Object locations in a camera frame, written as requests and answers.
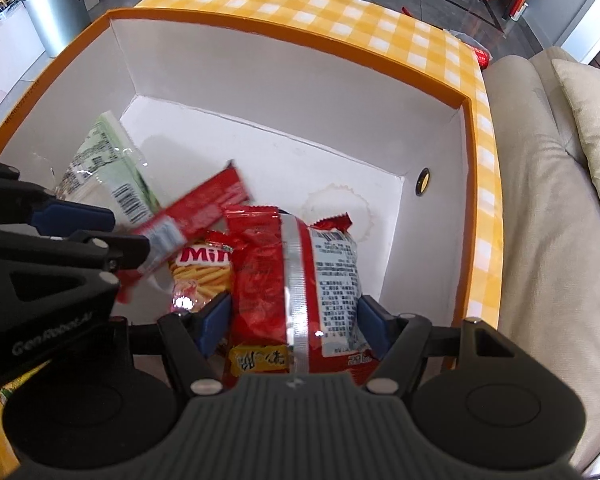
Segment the Mimi orange snack bag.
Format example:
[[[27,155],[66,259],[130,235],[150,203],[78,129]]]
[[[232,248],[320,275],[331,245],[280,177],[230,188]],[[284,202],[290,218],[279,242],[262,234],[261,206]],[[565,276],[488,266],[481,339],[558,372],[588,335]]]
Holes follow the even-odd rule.
[[[207,231],[185,246],[169,262],[173,280],[171,311],[200,311],[232,284],[230,238],[220,231]]]

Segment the green white snack pack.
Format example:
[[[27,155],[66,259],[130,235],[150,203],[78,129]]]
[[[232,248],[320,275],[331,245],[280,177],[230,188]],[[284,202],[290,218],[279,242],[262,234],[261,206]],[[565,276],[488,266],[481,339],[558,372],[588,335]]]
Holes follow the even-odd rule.
[[[56,188],[56,196],[112,211],[118,230],[128,230],[162,209],[145,177],[148,163],[114,114],[92,125]]]

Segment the red snack bag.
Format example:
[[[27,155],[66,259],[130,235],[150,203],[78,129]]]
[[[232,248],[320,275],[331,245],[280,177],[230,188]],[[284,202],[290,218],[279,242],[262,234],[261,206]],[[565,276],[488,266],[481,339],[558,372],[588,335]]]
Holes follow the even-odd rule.
[[[248,374],[376,370],[356,322],[362,296],[358,246],[347,214],[306,223],[274,206],[229,206],[232,289],[227,387]]]

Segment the red snack bar wrapper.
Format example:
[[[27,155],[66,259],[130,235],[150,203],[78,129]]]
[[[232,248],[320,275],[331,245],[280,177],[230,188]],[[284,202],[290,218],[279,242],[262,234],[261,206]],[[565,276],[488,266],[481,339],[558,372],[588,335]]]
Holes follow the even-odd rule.
[[[232,162],[213,177],[193,188],[169,207],[131,230],[148,240],[145,260],[132,270],[120,270],[117,302],[128,304],[131,290],[223,217],[228,206],[250,199],[245,183]]]

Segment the beige sofa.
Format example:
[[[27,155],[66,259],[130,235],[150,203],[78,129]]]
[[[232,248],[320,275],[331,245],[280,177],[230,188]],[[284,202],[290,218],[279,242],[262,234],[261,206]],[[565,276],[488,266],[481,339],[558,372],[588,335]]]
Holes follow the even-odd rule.
[[[507,55],[483,73],[503,190],[498,328],[580,396],[584,471],[600,455],[600,201],[554,61],[570,55]]]

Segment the white tv cabinet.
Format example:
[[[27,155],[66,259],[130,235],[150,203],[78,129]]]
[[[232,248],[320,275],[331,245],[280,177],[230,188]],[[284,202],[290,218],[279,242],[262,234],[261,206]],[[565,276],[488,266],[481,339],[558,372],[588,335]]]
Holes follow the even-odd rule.
[[[26,8],[16,3],[0,20],[0,125],[49,62]]]

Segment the silver trash can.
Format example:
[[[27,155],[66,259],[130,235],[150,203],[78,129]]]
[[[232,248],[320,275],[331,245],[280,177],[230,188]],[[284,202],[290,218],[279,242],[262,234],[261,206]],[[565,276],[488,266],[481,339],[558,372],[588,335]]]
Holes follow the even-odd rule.
[[[84,0],[21,0],[50,58],[91,25]]]

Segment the orange cardboard box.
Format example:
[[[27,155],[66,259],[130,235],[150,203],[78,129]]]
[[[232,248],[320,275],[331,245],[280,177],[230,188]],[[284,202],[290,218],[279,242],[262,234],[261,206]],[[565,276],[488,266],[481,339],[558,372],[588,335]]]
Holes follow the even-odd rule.
[[[51,188],[111,113],[160,203],[227,165],[253,203],[348,214],[363,292],[457,322],[477,223],[467,96],[375,47],[210,11],[120,9],[47,66],[0,127],[0,162]]]

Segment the red items on floor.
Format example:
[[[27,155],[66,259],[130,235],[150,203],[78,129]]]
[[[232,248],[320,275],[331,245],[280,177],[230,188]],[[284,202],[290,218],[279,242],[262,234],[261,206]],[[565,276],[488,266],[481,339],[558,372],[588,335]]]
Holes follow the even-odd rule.
[[[490,62],[492,61],[492,55],[489,50],[480,44],[479,41],[475,40],[471,36],[466,35],[464,32],[457,32],[456,30],[447,29],[446,32],[456,39],[460,40],[463,44],[466,44],[468,48],[474,51],[479,67],[485,70]]]

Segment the yellow checkered tablecloth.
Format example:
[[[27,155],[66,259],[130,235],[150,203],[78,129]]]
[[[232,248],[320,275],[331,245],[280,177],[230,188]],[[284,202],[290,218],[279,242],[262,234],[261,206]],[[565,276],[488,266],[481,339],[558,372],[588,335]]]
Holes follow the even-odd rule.
[[[211,24],[246,23],[302,46],[328,44],[352,52],[371,68],[463,110],[477,203],[474,254],[464,314],[498,324],[504,252],[500,163],[486,86],[475,53],[448,32],[365,0],[142,0],[142,18],[206,18]]]

